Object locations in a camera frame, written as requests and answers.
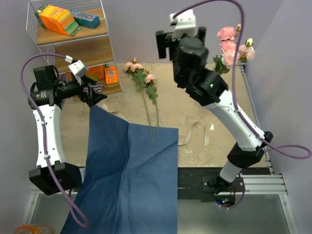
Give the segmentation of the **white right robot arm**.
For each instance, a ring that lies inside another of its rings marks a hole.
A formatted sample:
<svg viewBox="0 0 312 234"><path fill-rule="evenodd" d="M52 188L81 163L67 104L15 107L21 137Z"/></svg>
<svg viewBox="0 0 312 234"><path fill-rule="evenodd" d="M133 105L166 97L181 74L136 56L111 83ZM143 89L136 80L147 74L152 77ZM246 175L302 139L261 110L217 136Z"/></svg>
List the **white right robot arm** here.
<svg viewBox="0 0 312 234"><path fill-rule="evenodd" d="M205 67L209 54L204 45L205 33L205 27L201 27L194 37L183 34L175 39L172 32L157 31L156 43L159 58L170 57L177 86L211 111L236 140L217 176L218 188L227 192L243 168L261 160L266 145L263 140L271 141L273 135L257 128L243 110L235 108L227 83L217 72Z"/></svg>

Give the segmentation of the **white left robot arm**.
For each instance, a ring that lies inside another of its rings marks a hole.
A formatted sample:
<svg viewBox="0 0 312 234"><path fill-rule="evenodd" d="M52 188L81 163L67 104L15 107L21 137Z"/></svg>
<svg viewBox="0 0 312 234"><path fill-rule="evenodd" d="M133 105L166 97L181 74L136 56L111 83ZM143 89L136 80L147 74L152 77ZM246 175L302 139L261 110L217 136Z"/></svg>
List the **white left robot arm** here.
<svg viewBox="0 0 312 234"><path fill-rule="evenodd" d="M60 192L57 182L64 190L82 185L81 169L66 161L62 147L63 101L77 96L92 107L107 97L99 91L100 84L86 75L88 67L81 60L74 60L68 67L71 81L61 81L53 65L33 69L36 82L31 86L28 103L36 120L39 153L29 179L46 195Z"/></svg>

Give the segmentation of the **pink rose stem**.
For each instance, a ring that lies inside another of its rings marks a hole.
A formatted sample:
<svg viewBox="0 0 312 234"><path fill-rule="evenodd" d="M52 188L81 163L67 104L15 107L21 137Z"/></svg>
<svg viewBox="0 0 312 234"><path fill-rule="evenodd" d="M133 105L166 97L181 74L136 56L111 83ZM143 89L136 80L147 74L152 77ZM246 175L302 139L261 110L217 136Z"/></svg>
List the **pink rose stem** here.
<svg viewBox="0 0 312 234"><path fill-rule="evenodd" d="M223 27L217 33L220 49L222 54L216 55L213 60L215 62L214 71L219 75L228 73L234 64L234 53L237 47L235 40L241 32L241 24L234 27Z"/></svg>
<svg viewBox="0 0 312 234"><path fill-rule="evenodd" d="M245 41L244 44L239 46L236 62L248 62L255 58L253 44L254 40L249 38ZM234 54L237 45L234 41L224 40L221 42L220 46L223 52L221 61L228 69L230 69L234 63Z"/></svg>

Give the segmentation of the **blue wrapping paper sheet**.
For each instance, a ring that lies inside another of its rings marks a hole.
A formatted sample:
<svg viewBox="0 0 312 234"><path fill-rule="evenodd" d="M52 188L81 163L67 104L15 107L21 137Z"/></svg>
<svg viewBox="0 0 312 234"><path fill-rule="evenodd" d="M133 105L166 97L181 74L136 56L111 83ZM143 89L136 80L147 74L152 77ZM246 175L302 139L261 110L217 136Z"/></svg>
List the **blue wrapping paper sheet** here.
<svg viewBox="0 0 312 234"><path fill-rule="evenodd" d="M89 220L71 215L64 234L177 233L178 129L128 123L90 110L86 172L75 203Z"/></svg>

